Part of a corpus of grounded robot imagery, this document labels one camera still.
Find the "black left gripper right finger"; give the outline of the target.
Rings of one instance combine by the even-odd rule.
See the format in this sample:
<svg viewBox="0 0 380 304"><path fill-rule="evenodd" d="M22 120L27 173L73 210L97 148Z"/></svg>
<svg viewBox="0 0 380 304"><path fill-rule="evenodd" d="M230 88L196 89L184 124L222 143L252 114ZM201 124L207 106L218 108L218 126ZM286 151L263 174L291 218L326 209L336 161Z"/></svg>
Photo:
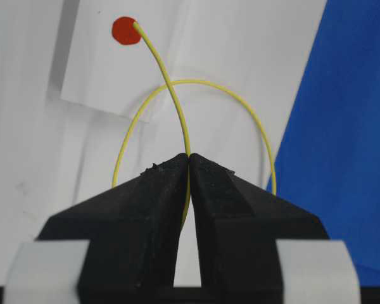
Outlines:
<svg viewBox="0 0 380 304"><path fill-rule="evenodd" d="M276 239L328 239L320 219L199 154L189 172L202 288L217 303L282 303Z"/></svg>

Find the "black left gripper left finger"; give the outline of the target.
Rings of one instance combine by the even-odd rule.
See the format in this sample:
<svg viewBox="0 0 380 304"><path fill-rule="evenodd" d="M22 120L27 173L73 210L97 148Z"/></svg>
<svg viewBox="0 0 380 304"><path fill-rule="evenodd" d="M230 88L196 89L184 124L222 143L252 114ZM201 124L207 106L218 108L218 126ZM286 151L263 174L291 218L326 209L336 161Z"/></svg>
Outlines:
<svg viewBox="0 0 380 304"><path fill-rule="evenodd" d="M187 174L181 153L47 220L38 240L89 242L81 303L151 303L173 286Z"/></svg>

